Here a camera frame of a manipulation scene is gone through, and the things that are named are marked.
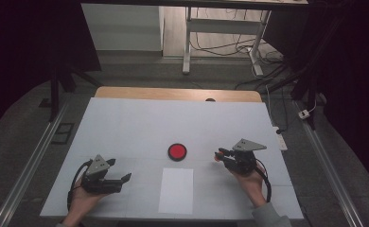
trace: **white paper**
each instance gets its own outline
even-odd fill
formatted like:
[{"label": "white paper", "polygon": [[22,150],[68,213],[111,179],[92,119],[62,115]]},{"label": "white paper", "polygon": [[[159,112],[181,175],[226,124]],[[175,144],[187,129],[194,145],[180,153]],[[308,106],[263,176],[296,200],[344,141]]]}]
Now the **white paper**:
[{"label": "white paper", "polygon": [[158,212],[193,214],[193,169],[164,168]]}]

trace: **power adapter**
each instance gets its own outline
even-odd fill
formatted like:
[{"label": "power adapter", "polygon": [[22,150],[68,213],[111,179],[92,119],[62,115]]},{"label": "power adapter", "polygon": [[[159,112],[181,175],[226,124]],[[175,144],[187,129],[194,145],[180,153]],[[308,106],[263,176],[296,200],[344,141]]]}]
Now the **power adapter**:
[{"label": "power adapter", "polygon": [[302,112],[299,112],[299,117],[302,119],[306,119],[309,117],[309,112],[308,110],[303,110]]}]

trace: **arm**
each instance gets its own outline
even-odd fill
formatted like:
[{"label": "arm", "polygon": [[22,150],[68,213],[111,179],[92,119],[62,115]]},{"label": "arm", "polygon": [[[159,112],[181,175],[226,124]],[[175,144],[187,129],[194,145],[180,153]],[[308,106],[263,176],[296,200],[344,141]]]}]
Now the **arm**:
[{"label": "arm", "polygon": [[57,227],[78,226],[81,220],[97,205],[97,203],[108,194],[91,194],[86,192],[81,186],[81,178],[75,183],[72,204],[62,224]]},{"label": "arm", "polygon": [[[258,167],[261,171],[265,171],[261,166]],[[249,176],[241,176],[233,171],[231,173],[255,206],[253,216],[258,226],[291,227],[289,218],[287,216],[280,217],[273,209],[272,203],[266,202],[262,194],[262,177],[256,171],[253,171]]]}]

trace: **sleeve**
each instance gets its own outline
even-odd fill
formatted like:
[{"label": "sleeve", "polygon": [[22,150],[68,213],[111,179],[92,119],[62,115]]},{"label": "sleeve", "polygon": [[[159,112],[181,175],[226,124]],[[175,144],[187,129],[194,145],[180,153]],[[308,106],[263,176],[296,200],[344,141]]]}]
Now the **sleeve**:
[{"label": "sleeve", "polygon": [[253,216],[258,227],[291,227],[289,218],[280,217],[270,202],[255,209]]}]

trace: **red button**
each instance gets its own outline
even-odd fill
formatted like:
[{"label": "red button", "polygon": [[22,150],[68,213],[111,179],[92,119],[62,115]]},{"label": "red button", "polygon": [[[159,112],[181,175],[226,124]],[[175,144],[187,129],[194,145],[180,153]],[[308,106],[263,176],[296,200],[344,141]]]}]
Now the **red button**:
[{"label": "red button", "polygon": [[167,150],[167,154],[171,160],[179,162],[185,158],[187,149],[183,144],[173,144]]}]

